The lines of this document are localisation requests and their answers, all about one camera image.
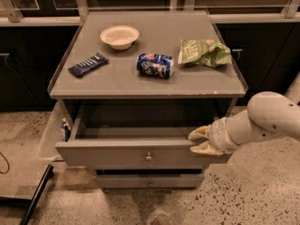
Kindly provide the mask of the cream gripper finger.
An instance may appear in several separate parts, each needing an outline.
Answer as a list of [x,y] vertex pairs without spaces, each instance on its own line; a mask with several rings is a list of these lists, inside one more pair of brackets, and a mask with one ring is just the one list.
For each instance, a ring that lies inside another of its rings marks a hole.
[[210,126],[201,126],[197,127],[191,131],[187,138],[191,141],[199,140],[200,138],[208,138]]
[[199,145],[191,146],[190,151],[196,154],[209,155],[209,156],[221,156],[222,152],[215,149],[209,141],[202,142]]

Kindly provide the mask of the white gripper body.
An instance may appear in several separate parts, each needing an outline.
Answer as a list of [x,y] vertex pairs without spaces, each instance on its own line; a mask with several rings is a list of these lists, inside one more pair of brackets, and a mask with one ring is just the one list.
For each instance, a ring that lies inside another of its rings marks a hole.
[[208,132],[210,144],[223,154],[231,154],[238,150],[240,146],[229,136],[226,129],[226,118],[221,118],[212,123]]

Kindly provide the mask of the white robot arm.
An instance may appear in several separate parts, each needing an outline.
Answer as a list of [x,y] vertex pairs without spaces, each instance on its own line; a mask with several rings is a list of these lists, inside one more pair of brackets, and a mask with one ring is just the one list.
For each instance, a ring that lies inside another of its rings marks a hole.
[[221,156],[231,154],[247,143],[258,143],[280,135],[300,140],[300,74],[297,74],[287,92],[260,92],[247,107],[230,117],[215,120],[189,133],[191,141],[206,138],[191,146],[196,154]]

